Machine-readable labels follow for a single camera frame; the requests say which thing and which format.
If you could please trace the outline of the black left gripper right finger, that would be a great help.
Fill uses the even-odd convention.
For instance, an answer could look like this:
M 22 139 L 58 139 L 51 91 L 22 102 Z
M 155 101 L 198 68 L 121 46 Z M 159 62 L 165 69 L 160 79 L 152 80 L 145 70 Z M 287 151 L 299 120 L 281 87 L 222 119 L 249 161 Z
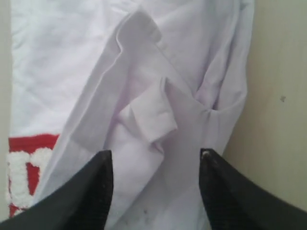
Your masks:
M 200 150 L 199 187 L 213 230 L 306 230 L 307 213 L 265 191 L 213 149 Z

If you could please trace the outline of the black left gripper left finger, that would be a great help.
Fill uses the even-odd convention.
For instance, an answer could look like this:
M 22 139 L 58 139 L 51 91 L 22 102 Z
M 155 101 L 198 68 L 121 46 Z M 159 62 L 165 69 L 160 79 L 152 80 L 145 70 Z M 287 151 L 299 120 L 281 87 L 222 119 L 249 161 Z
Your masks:
M 98 152 L 69 181 L 26 211 L 0 224 L 2 230 L 102 230 L 114 188 L 112 153 Z

